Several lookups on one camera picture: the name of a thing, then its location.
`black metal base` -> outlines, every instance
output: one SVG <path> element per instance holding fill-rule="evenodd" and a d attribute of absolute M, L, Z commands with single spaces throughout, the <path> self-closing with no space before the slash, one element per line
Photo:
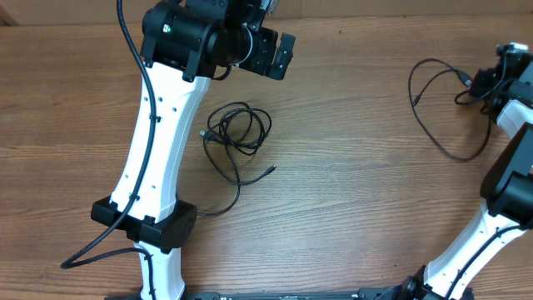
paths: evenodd
<path fill-rule="evenodd" d="M 390 287 L 364 287 L 356 292 L 259 292 L 243 294 L 219 294 L 218 292 L 188 293 L 182 300 L 394 300 L 395 294 L 387 294 Z M 140 295 L 107 297 L 105 300 L 143 300 Z M 461 300 L 475 300 L 471 288 L 467 288 Z"/>

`black cable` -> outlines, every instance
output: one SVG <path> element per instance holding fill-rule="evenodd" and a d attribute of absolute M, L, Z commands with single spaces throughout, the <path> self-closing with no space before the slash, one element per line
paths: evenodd
<path fill-rule="evenodd" d="M 446 293 L 446 296 L 445 296 L 446 300 L 450 299 L 450 296 L 453 293 L 453 290 L 456 288 L 457 283 L 459 282 L 459 280 L 461 280 L 463 275 L 465 275 L 466 270 L 470 267 L 470 265 L 472 263 L 474 263 L 474 261 L 492 244 L 492 242 L 494 242 L 497 238 L 501 238 L 501 236 L 504 233 L 508 233 L 511 230 L 522 230 L 522 231 L 524 231 L 525 229 L 522 226 L 513 226 L 513 227 L 508 227 L 508 228 L 505 228 L 505 229 L 501 229 L 501 230 L 496 230 L 496 233 L 494 233 L 494 235 L 491 238 L 489 238 L 489 240 L 486 241 L 483 244 L 483 246 L 481 246 L 481 248 L 479 250 L 477 250 L 476 254 L 474 254 L 474 256 L 472 256 L 468 260 L 466 265 L 457 273 L 456 279 L 454 279 L 453 283 L 450 286 L 450 289 L 448 289 L 448 292 Z"/>
<path fill-rule="evenodd" d="M 122 0 L 117 0 L 117 16 L 118 16 L 118 22 L 120 24 L 122 33 L 124 37 L 126 38 L 127 45 L 129 46 L 130 51 L 132 52 L 132 55 L 135 58 L 135 61 L 137 62 L 137 65 L 141 70 L 142 77 L 144 78 L 144 81 L 147 86 L 148 96 L 150 98 L 150 112 L 151 112 L 150 132 L 148 133 L 147 148 L 146 148 L 146 151 L 144 152 L 144 158 L 142 160 L 141 169 L 139 170 L 139 175 L 137 176 L 137 180 L 135 181 L 135 186 L 133 187 L 132 194 L 130 195 L 129 201 L 126 207 L 124 208 L 124 210 L 122 211 L 122 213 L 120 214 L 120 216 L 118 217 L 118 219 L 108 229 L 106 229 L 102 234 L 100 234 L 100 236 L 98 236 L 94 241 L 90 242 L 82 250 L 78 251 L 76 254 L 72 255 L 69 259 L 63 262 L 61 264 L 61 268 L 62 269 L 75 268 L 75 267 L 79 267 L 79 266 L 82 266 L 88 263 L 96 262 L 97 260 L 100 260 L 100 259 L 109 258 L 111 256 L 115 256 L 115 255 L 122 254 L 122 253 L 129 253 L 129 252 L 142 253 L 145 255 L 145 259 L 148 260 L 148 269 L 149 269 L 149 278 L 150 278 L 149 280 L 150 294 L 152 295 L 152 300 L 156 300 L 155 289 L 153 285 L 152 256 L 150 255 L 148 251 L 144 249 L 128 248 L 128 249 L 116 250 L 113 252 L 108 252 L 105 254 L 98 255 L 96 257 L 91 257 L 91 258 L 82 260 L 80 262 L 75 262 L 81 256 L 85 255 L 87 252 L 89 252 L 91 249 L 97 246 L 104 238 L 106 238 L 113 230 L 115 230 L 122 223 L 122 221 L 124 220 L 128 212 L 132 208 L 134 202 L 138 200 L 139 189 L 141 187 L 144 174 L 147 170 L 148 161 L 150 160 L 150 154 L 152 153 L 153 140 L 156 134 L 157 110 L 156 110 L 156 98 L 154 96 L 152 82 L 150 81 L 148 72 L 146 68 L 144 67 L 144 63 L 142 62 L 142 59 L 137 49 L 135 48 L 135 44 L 133 43 L 132 37 L 130 36 L 129 31 L 127 30 L 126 22 L 124 21 L 124 15 L 122 13 Z"/>
<path fill-rule="evenodd" d="M 445 65 L 447 67 L 447 69 L 437 73 L 434 77 L 432 77 L 430 79 L 430 81 L 421 90 L 421 92 L 418 95 L 416 95 L 416 97 L 413 99 L 413 95 L 412 95 L 412 77 L 413 77 L 413 74 L 415 73 L 415 70 L 417 70 L 417 68 L 419 66 L 421 66 L 421 65 L 423 65 L 425 63 L 440 63 L 440 64 Z M 488 103 L 488 98 L 487 97 L 489 97 L 493 93 L 494 94 L 501 93 L 501 91 L 498 89 L 498 87 L 502 84 L 503 80 L 505 79 L 505 75 L 506 75 L 506 56 L 504 56 L 503 67 L 504 67 L 504 70 L 503 70 L 503 73 L 501 75 L 500 81 L 493 88 L 491 88 L 487 93 L 485 93 L 483 96 L 475 98 L 474 100 L 472 100 L 470 102 L 460 102 L 459 99 L 462 96 L 464 96 L 464 95 L 466 95 L 467 93 L 470 92 L 470 89 L 467 89 L 467 90 L 457 94 L 457 96 L 454 99 L 454 102 L 457 105 L 472 105 L 472 104 L 479 103 L 479 102 L 483 101 L 484 102 L 484 106 L 480 109 L 480 112 L 482 114 L 488 115 L 488 117 L 487 117 L 488 118 L 488 125 L 487 125 L 486 135 L 485 135 L 485 138 L 483 140 L 483 143 L 469 157 L 457 157 L 456 155 L 451 154 L 449 151 L 447 151 L 441 145 L 441 143 L 430 133 L 429 129 L 427 129 L 427 127 L 424 125 L 422 120 L 420 120 L 420 118 L 418 117 L 418 113 L 416 112 L 416 105 L 419 103 L 419 101 L 421 100 L 422 95 L 427 90 L 427 88 L 430 86 L 430 84 L 433 83 L 433 81 L 435 79 L 437 79 L 439 76 L 441 76 L 443 74 L 446 74 L 446 73 L 455 73 L 457 75 L 457 77 L 459 78 L 459 80 L 461 81 L 461 83 L 463 83 L 463 85 L 465 85 L 468 88 L 471 85 L 472 77 L 469 76 L 466 72 L 463 72 L 463 71 L 461 71 L 461 70 L 459 70 L 459 69 L 457 69 L 455 67 L 452 67 L 450 64 L 448 64 L 446 62 L 443 62 L 443 61 L 441 61 L 439 59 L 435 59 L 435 58 L 424 59 L 424 60 L 418 62 L 412 68 L 411 74 L 409 75 L 409 81 L 407 83 L 407 89 L 408 89 L 408 92 L 409 92 L 409 101 L 411 103 L 411 109 L 413 111 L 413 114 L 415 115 L 415 119 L 420 124 L 420 126 L 422 127 L 424 132 L 426 132 L 426 134 L 430 138 L 430 140 L 448 157 L 453 158 L 453 159 L 458 160 L 458 161 L 468 162 L 468 161 L 470 161 L 470 160 L 472 160 L 474 158 L 477 158 L 483 152 L 483 150 L 485 150 L 486 145 L 488 144 L 489 139 L 491 138 L 491 127 L 492 127 L 491 115 L 489 114 L 489 110 L 488 110 L 489 103 Z"/>
<path fill-rule="evenodd" d="M 222 80 L 226 80 L 230 74 L 232 73 L 232 66 L 229 65 L 226 67 L 226 71 L 219 77 L 215 77 L 213 78 L 213 80 L 217 80 L 217 81 L 222 81 Z"/>
<path fill-rule="evenodd" d="M 219 113 L 222 109 L 230 107 L 232 105 L 240 105 L 244 108 L 234 108 L 226 112 L 220 122 L 218 122 L 215 125 L 211 125 L 212 118 Z M 247 113 L 250 116 L 250 121 L 248 123 L 247 130 L 236 140 L 233 139 L 230 134 L 228 133 L 228 128 L 230 127 L 230 124 L 232 121 L 240 114 Z M 265 125 L 259 115 L 257 113 L 263 114 L 268 118 L 268 128 L 265 128 Z M 259 124 L 259 137 L 251 142 L 243 142 L 244 139 L 247 137 L 248 133 L 250 133 L 250 130 L 252 128 L 253 121 L 256 120 Z M 198 215 L 205 216 L 205 217 L 214 217 L 214 216 L 220 216 L 223 213 L 227 213 L 230 209 L 233 208 L 233 206 L 237 203 L 239 200 L 239 196 L 241 195 L 241 187 L 250 185 L 252 183 L 256 183 L 259 180 L 263 179 L 266 175 L 274 172 L 276 170 L 276 166 L 269 167 L 266 172 L 264 172 L 261 176 L 257 177 L 256 179 L 242 182 L 241 177 L 239 176 L 239 171 L 237 169 L 237 165 L 233 161 L 233 156 L 230 154 L 229 147 L 233 146 L 237 151 L 240 153 L 252 156 L 257 153 L 257 150 L 259 147 L 263 144 L 265 139 L 268 136 L 268 133 L 270 132 L 272 127 L 272 119 L 270 115 L 265 112 L 262 109 L 259 108 L 251 108 L 248 104 L 244 102 L 230 102 L 222 107 L 217 108 L 207 119 L 207 131 L 201 132 L 201 135 L 203 137 L 203 149 L 206 152 L 207 158 L 209 158 L 209 161 L 213 165 L 213 167 L 230 183 L 237 185 L 237 195 L 235 196 L 235 200 L 233 200 L 232 204 L 230 204 L 228 207 L 222 209 L 219 212 L 199 212 Z M 215 163 L 211 155 L 209 154 L 209 151 L 207 150 L 207 143 L 208 142 L 215 142 L 220 143 L 224 146 L 226 149 L 226 155 L 230 161 L 230 163 L 233 166 L 233 171 L 235 173 L 235 180 L 228 177 Z"/>

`wood grain surface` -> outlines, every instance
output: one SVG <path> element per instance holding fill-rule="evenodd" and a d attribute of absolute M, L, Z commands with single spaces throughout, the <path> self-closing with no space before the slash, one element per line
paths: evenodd
<path fill-rule="evenodd" d="M 141 22 L 158 0 L 127 0 L 127 21 Z M 115 24 L 113 0 L 0 0 L 11 25 Z M 482 15 L 533 12 L 531 0 L 281 0 L 269 18 Z"/>
<path fill-rule="evenodd" d="M 422 132 L 406 95 L 411 67 L 441 58 L 474 74 L 496 44 L 533 45 L 533 16 L 284 20 L 297 36 L 286 80 L 236 70 L 215 82 L 192 126 L 179 196 L 225 207 L 235 187 L 212 168 L 198 136 L 230 101 L 267 110 L 271 136 L 242 176 L 277 170 L 242 189 L 226 215 L 200 218 L 183 248 L 191 291 L 343 291 L 396 285 L 444 251 L 479 207 L 479 187 L 506 145 L 494 130 L 475 161 L 454 162 Z M 131 25 L 137 43 L 138 24 Z M 102 299 L 135 292 L 136 255 L 63 271 L 59 264 L 104 227 L 94 201 L 127 158 L 140 75 L 117 26 L 0 28 L 0 298 Z M 440 66 L 415 76 L 419 89 Z M 452 151 L 471 153 L 486 119 L 456 107 L 462 86 L 439 79 L 419 108 Z M 219 147 L 215 158 L 224 163 Z M 131 246 L 113 233 L 91 254 Z M 475 278 L 478 299 L 530 299 L 533 235 L 506 247 Z"/>

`robotic arm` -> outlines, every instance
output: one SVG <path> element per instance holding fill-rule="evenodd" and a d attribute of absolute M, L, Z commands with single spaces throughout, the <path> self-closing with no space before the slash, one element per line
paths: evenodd
<path fill-rule="evenodd" d="M 489 88 L 491 116 L 511 140 L 481 186 L 485 199 L 474 219 L 436 260 L 381 299 L 441 300 L 466 298 L 474 276 L 508 243 L 533 229 L 533 57 L 527 46 L 498 47 L 497 67 L 479 71 L 471 96 Z"/>
<path fill-rule="evenodd" d="M 262 26 L 272 0 L 187 0 L 159 2 L 142 22 L 143 56 L 156 97 L 157 127 L 152 155 L 138 198 L 118 229 L 125 230 L 139 254 L 143 289 L 127 298 L 177 300 L 185 297 L 181 249 L 192 232 L 197 208 L 176 200 L 177 174 L 192 120 L 218 66 L 236 66 L 276 80 L 285 77 L 296 39 Z M 110 197 L 95 202 L 91 218 L 113 225 L 130 201 L 141 168 L 152 116 L 147 83 L 126 167 Z"/>

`cable connector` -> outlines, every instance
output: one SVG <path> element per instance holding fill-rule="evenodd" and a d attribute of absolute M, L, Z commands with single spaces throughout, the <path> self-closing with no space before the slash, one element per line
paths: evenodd
<path fill-rule="evenodd" d="M 200 131 L 200 135 L 205 138 L 207 141 L 211 141 L 211 142 L 217 142 L 217 138 L 215 137 L 214 134 L 211 134 L 209 132 L 205 132 L 205 131 Z"/>
<path fill-rule="evenodd" d="M 472 77 L 470 75 L 459 70 L 456 71 L 456 74 L 459 80 L 461 80 L 461 83 L 465 85 L 465 87 L 469 88 L 472 85 Z"/>
<path fill-rule="evenodd" d="M 273 165 L 272 167 L 269 167 L 268 170 L 266 170 L 265 172 L 265 176 L 274 172 L 276 170 L 277 166 L 276 165 Z"/>
<path fill-rule="evenodd" d="M 418 102 L 420 101 L 420 98 L 422 98 L 422 94 L 416 95 L 415 101 L 413 101 L 413 105 L 412 105 L 413 107 L 415 107 L 418 104 Z"/>

